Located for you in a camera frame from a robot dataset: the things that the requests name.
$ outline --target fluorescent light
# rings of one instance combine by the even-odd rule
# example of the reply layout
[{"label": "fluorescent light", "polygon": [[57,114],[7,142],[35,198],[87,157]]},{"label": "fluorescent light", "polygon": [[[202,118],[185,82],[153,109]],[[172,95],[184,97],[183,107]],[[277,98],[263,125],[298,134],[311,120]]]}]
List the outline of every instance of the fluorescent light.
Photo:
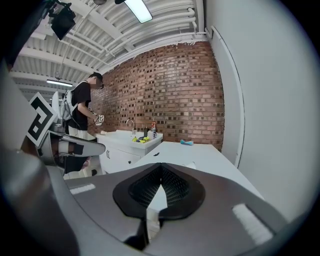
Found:
[{"label": "fluorescent light", "polygon": [[71,83],[59,82],[59,81],[54,81],[54,80],[49,80],[49,79],[47,79],[46,82],[48,84],[54,84],[54,85],[60,85],[60,86],[68,86],[68,87],[72,87],[73,86]]},{"label": "fluorescent light", "polygon": [[125,4],[130,8],[140,23],[152,20],[151,13],[142,0],[126,0]]}]

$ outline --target cabinet door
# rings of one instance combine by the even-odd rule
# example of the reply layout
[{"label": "cabinet door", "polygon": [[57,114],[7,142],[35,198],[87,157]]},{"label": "cabinet door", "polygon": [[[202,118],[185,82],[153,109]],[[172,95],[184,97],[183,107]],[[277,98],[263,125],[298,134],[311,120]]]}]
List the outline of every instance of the cabinet door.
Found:
[{"label": "cabinet door", "polygon": [[100,155],[100,164],[103,171],[112,174],[130,169],[140,158],[138,155],[106,146],[105,152]]}]

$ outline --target metal ceiling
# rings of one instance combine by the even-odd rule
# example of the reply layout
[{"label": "metal ceiling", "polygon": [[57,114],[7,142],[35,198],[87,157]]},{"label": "metal ceiling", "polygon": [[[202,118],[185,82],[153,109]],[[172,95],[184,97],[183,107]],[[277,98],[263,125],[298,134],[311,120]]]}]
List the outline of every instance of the metal ceiling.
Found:
[{"label": "metal ceiling", "polygon": [[125,3],[108,0],[97,6],[92,0],[60,1],[71,3],[75,26],[59,40],[47,17],[12,68],[11,75],[27,99],[38,91],[49,99],[54,90],[68,89],[47,84],[47,79],[76,84],[94,71],[104,74],[160,44],[204,38],[203,0],[143,0],[153,16],[143,24]]}]

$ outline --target white cabinet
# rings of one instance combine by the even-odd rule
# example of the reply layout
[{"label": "white cabinet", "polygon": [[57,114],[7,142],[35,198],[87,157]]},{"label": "white cabinet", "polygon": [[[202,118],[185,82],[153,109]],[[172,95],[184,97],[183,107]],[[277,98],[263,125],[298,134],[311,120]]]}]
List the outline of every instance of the white cabinet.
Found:
[{"label": "white cabinet", "polygon": [[108,174],[130,169],[141,158],[139,155],[123,152],[109,146],[105,147],[105,152],[99,157],[101,169]]},{"label": "white cabinet", "polygon": [[143,137],[143,132],[132,134],[131,131],[117,130],[101,135],[96,134],[97,141],[105,145],[105,152],[99,155],[101,169],[108,174],[133,168],[133,165],[159,146],[163,134],[146,143],[132,142],[134,137]]}]

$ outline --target black cap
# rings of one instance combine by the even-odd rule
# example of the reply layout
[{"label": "black cap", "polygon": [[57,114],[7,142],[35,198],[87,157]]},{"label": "black cap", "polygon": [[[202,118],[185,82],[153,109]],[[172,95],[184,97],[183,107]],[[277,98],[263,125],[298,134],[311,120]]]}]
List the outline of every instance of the black cap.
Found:
[{"label": "black cap", "polygon": [[90,76],[89,76],[89,78],[93,78],[93,77],[96,77],[96,78],[98,78],[99,80],[103,80],[103,78],[102,78],[102,75],[100,74],[100,73],[97,73],[97,72],[93,72],[93,74],[91,74]]}]

